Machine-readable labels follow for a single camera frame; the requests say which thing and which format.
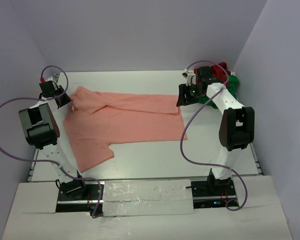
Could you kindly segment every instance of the white panel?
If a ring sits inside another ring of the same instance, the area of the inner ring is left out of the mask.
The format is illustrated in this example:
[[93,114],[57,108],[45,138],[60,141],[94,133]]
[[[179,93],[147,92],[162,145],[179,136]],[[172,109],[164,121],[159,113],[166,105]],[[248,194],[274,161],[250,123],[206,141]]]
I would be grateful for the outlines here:
[[103,203],[104,216],[183,215],[194,213],[193,200],[140,200]]
[[[244,205],[245,208],[280,205],[271,176],[244,176],[242,179],[244,180],[248,190],[248,199]],[[238,203],[241,205],[245,199],[245,189],[238,177],[233,177],[233,184],[238,197]]]
[[192,190],[186,188],[188,186],[191,186],[188,179],[106,182],[102,199],[108,202],[192,200]]
[[54,182],[19,183],[10,214],[54,213],[58,193]]
[[[185,83],[182,71],[70,72],[68,77],[69,94],[78,86],[84,86],[92,91],[101,92],[178,95],[178,85]],[[59,82],[64,86],[63,75],[60,76]],[[194,104],[181,108],[185,123],[200,106]],[[53,114],[60,128],[60,144],[69,161],[77,166],[62,123],[66,113],[67,108],[63,107]],[[194,119],[187,131],[188,140],[184,141],[185,154],[191,160],[202,163],[216,162],[221,147],[221,118],[219,110],[206,107]],[[179,141],[112,144],[110,148],[115,157],[84,172],[83,176],[101,180],[207,176],[210,167],[187,162],[180,153],[179,145]],[[242,151],[234,169],[243,175],[258,174],[250,146]],[[35,167],[32,180],[54,181],[56,178],[50,163],[39,163]]]
[[194,214],[100,217],[88,213],[18,214],[3,240],[292,240],[280,205],[196,209]]

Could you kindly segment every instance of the cable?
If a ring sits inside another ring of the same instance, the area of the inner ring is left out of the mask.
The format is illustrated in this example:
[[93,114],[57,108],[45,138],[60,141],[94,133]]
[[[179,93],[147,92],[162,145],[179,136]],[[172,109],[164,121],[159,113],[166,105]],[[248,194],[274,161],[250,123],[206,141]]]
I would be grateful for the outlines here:
[[[68,79],[68,76],[67,74],[65,73],[65,71],[63,71],[60,67],[58,66],[55,66],[55,65],[49,65],[49,66],[46,66],[43,70],[42,70],[42,73],[41,73],[41,77],[43,77],[43,74],[44,74],[44,71],[47,69],[47,68],[50,68],[50,67],[53,67],[53,68],[57,68],[59,69],[65,76],[65,79],[66,79],[66,87],[63,91],[63,93],[61,93],[60,95],[58,96],[55,96],[55,97],[50,97],[48,98],[48,100],[53,100],[53,99],[56,99],[56,98],[59,98],[61,97],[62,95],[66,94],[66,91],[68,89],[68,86],[69,86],[69,79]],[[0,109],[5,106],[6,104],[8,103],[11,103],[11,102],[14,102],[14,101],[18,101],[18,100],[34,100],[34,101],[43,101],[42,99],[40,98],[33,98],[33,97],[17,97],[17,98],[13,98],[13,99],[10,99],[4,103],[2,103],[0,105]],[[96,214],[96,211],[97,211],[97,208],[100,204],[100,200],[102,199],[102,195],[103,195],[103,189],[102,189],[102,185],[101,183],[99,182],[98,179],[94,178],[94,177],[74,177],[74,176],[71,176],[69,173],[67,173],[63,168],[62,166],[60,165],[60,163],[58,163],[57,161],[54,161],[54,160],[49,160],[49,159],[40,159],[40,160],[33,160],[33,159],[26,159],[26,158],[22,158],[22,157],[18,157],[18,156],[15,156],[15,155],[12,155],[10,154],[9,152],[5,151],[1,146],[0,146],[0,152],[2,152],[4,155],[12,158],[12,159],[15,159],[15,160],[18,160],[18,161],[22,161],[22,162],[29,162],[29,163],[52,163],[52,164],[56,164],[60,170],[66,175],[68,176],[69,178],[73,179],[73,180],[77,180],[77,181],[95,181],[98,183],[99,185],[99,189],[100,189],[100,194],[99,194],[99,197],[98,197],[98,202],[96,204],[96,206],[94,207],[94,210],[92,212],[92,218],[95,219],[99,216],[95,216]]]
[[241,204],[241,206],[239,206],[238,208],[229,208],[228,207],[228,204],[232,201],[234,201],[234,199],[232,200],[229,200],[226,204],[225,204],[225,207],[230,210],[230,211],[238,211],[240,209],[242,209],[246,202],[247,202],[247,199],[248,199],[248,189],[247,189],[247,186],[246,186],[246,183],[245,181],[242,179],[242,177],[239,175],[239,173],[237,171],[235,171],[234,169],[232,169],[231,167],[229,166],[224,166],[224,165],[221,165],[221,164],[215,164],[215,163],[203,163],[203,162],[196,162],[196,161],[192,161],[190,160],[189,158],[187,158],[187,156],[185,155],[184,153],[184,147],[183,147],[183,143],[184,143],[184,137],[186,135],[186,132],[187,132],[187,129],[189,128],[191,122],[195,119],[195,117],[198,115],[198,113],[205,107],[207,106],[217,95],[219,95],[223,90],[224,90],[224,87],[226,86],[226,84],[228,83],[229,81],[229,75],[227,73],[227,71],[222,67],[220,66],[219,64],[216,64],[216,63],[213,63],[211,61],[205,61],[205,60],[200,60],[200,61],[195,61],[193,63],[191,63],[186,69],[188,70],[189,68],[191,68],[193,65],[195,64],[198,64],[198,63],[210,63],[210,64],[213,64],[213,65],[216,65],[218,66],[226,75],[226,81],[223,83],[223,87],[216,93],[214,94],[208,101],[206,101],[194,114],[193,116],[190,118],[189,122],[186,124],[183,132],[182,132],[182,135],[181,135],[181,140],[180,140],[180,152],[182,154],[182,156],[184,157],[185,160],[187,160],[189,163],[192,163],[192,164],[196,164],[196,165],[201,165],[201,166],[210,166],[210,167],[219,167],[219,168],[224,168],[224,169],[228,169],[230,171],[232,171],[239,179],[240,181],[242,182],[242,185],[244,187],[244,200],[243,200],[243,203]]

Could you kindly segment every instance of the red cloth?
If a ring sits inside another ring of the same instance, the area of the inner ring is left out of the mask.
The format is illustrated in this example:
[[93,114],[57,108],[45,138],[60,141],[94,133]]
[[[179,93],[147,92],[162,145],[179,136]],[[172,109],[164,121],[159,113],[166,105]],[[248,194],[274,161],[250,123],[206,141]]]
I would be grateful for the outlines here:
[[[219,65],[221,67],[223,67],[226,72],[230,75],[231,72],[228,70],[227,64],[223,61],[221,63],[219,63]],[[211,74],[214,78],[220,78],[222,80],[222,82],[225,82],[227,80],[227,77],[224,73],[224,71],[222,71],[222,69],[220,67],[218,67],[217,65],[213,65],[210,67],[211,70]],[[198,78],[196,77],[195,79],[195,83],[198,84]]]

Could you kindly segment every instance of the pink cloth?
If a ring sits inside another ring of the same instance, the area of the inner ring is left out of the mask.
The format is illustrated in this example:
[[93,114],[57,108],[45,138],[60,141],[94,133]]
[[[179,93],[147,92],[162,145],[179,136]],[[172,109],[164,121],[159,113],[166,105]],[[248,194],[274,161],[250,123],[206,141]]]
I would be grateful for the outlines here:
[[178,96],[93,92],[71,96],[64,129],[81,172],[113,158],[110,144],[179,141],[185,128]]

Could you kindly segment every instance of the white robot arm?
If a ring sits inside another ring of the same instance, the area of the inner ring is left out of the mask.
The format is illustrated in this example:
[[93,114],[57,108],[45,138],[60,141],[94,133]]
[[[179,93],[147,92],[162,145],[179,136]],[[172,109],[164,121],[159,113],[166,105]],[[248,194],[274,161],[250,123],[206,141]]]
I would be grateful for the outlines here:
[[59,144],[60,131],[53,116],[53,111],[68,104],[71,100],[67,94],[47,100],[59,96],[64,92],[64,89],[52,80],[42,82],[39,85],[42,90],[43,101],[19,111],[25,139],[31,146],[39,149],[48,160],[59,163],[59,166],[54,163],[52,165],[58,174],[60,190],[65,194],[72,194],[80,198],[86,191],[85,183],[81,180],[73,180],[60,169],[63,168],[70,176],[81,177],[79,170],[71,165]]
[[[243,149],[254,140],[255,112],[252,107],[245,107],[238,102],[226,89],[219,78],[212,76],[210,67],[204,66],[196,69],[196,73],[187,69],[182,74],[186,84],[179,85],[179,98],[177,106],[187,106],[197,103],[199,98],[211,98],[221,88],[213,102],[222,113],[219,130],[219,140],[222,145],[216,164],[233,168]],[[210,175],[214,182],[228,182],[232,172],[223,167],[213,167]]]

